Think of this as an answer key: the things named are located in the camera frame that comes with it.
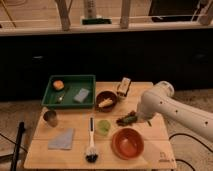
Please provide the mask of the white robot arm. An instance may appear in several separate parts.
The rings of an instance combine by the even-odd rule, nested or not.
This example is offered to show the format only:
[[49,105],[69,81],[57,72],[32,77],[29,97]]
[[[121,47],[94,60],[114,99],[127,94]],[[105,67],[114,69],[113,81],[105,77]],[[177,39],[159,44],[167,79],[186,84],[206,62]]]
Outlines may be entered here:
[[143,92],[136,114],[143,121],[149,121],[160,113],[213,142],[213,113],[178,102],[173,95],[174,87],[169,82],[158,82]]

